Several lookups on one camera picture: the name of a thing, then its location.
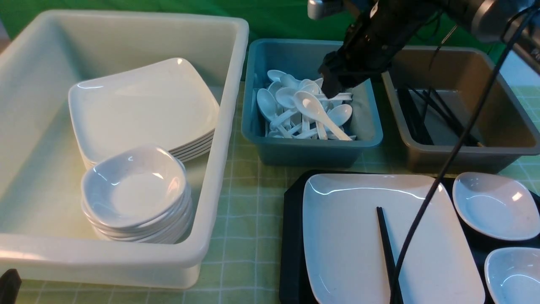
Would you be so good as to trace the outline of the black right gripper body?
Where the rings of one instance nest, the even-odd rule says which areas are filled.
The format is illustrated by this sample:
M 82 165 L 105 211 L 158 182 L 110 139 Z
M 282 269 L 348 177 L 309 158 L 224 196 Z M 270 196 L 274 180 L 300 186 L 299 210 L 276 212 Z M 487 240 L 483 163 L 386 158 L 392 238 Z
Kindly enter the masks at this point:
M 436 11 L 440 0 L 380 0 L 351 24 L 338 50 L 324 56 L 322 92 L 333 98 L 386 71 L 393 57 Z

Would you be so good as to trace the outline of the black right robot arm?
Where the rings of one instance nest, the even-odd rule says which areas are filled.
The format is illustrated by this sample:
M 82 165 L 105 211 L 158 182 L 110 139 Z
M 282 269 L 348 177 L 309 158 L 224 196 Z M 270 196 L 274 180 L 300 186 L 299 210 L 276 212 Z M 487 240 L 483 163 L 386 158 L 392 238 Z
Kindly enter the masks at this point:
M 356 18 L 342 46 L 326 54 L 321 90 L 333 98 L 386 72 L 394 56 L 438 12 L 484 43 L 508 44 L 539 71 L 538 0 L 344 0 Z

